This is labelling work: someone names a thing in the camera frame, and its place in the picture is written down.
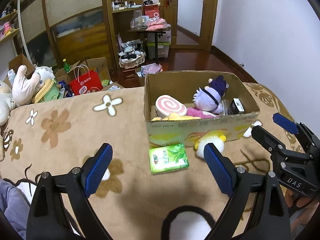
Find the green tissue pack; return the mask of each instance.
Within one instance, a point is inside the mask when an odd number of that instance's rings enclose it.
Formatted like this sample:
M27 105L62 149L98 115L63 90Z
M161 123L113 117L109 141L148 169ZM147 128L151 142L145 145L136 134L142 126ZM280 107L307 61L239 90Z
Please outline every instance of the green tissue pack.
M149 156L152 174L179 171L189 167L184 144L150 149Z

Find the pink swirl cushion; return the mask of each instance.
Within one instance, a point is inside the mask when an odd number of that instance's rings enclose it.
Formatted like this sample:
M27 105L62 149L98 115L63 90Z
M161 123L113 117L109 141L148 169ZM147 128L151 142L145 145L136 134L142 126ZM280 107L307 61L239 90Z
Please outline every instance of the pink swirl cushion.
M177 113L180 116L187 114L187 108L184 104L171 96L159 96L156 100L156 112L159 117L168 117L171 113Z

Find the white flower print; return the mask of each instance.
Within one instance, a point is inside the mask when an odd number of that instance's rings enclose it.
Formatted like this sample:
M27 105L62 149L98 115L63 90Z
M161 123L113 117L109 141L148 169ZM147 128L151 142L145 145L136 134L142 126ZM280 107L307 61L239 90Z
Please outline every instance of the white flower print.
M38 111L33 112L33 109L31 109L30 117L26 120L26 124L30 123L31 126L33 126L35 122L34 118L36 117L37 114L38 114Z
M117 106L122 103L122 98L115 98L111 100L109 95L105 95L103 98L103 104L97 105L93 108L94 111L102 111L102 110L108 110L109 115L115 116L116 110L114 106Z

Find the pink plush toy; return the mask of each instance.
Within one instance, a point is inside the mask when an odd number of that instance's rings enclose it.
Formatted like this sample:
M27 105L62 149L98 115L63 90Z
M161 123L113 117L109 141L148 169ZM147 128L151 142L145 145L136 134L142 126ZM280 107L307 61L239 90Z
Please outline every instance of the pink plush toy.
M207 118L215 118L219 115L209 113L207 111L202 111L196 108L188 108L187 109L187 115L193 116L193 117L200 117L201 119L207 119Z
M13 100L19 106L24 106L30 103L33 97L33 94L36 91L36 86L40 81L39 73L34 72L31 78L27 79L25 77L26 72L27 72L27 66L21 65L18 68L16 77L14 78L13 85L12 85Z
M4 35L5 36L7 36L7 35L9 35L12 30L12 28L11 28L11 26L10 26L10 23L9 22L6 22L6 23L4 23Z

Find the red box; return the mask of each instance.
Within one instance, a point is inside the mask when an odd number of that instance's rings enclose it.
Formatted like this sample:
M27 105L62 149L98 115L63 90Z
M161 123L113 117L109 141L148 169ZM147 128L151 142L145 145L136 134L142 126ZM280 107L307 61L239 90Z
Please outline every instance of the red box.
M149 18L160 17L158 4L144 6L143 12L144 12L144 15L149 16Z

